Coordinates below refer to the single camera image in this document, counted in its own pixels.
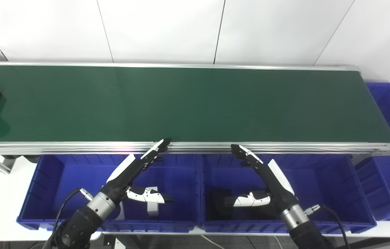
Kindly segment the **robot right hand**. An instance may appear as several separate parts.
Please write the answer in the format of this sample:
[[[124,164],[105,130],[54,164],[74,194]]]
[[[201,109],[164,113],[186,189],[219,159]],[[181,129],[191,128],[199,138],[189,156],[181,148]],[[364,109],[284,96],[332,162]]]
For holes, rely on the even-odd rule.
[[[273,159],[264,163],[255,153],[238,144],[231,144],[231,152],[235,158],[242,160],[242,166],[250,166],[260,176],[266,188],[225,197],[223,205],[234,208],[267,205],[270,211],[279,215],[298,204],[293,188]]]

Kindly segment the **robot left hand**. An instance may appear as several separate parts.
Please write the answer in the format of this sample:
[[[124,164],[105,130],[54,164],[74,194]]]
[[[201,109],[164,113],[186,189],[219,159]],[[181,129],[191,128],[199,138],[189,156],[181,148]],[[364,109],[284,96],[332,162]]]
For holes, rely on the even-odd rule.
[[[150,148],[140,158],[130,154],[108,178],[107,183],[100,189],[100,192],[111,200],[115,205],[119,205],[125,199],[140,202],[155,202],[158,204],[172,203],[173,197],[162,194],[149,187],[134,185],[134,180],[144,172],[155,161],[160,161],[160,153],[168,149],[171,138],[164,138]]]

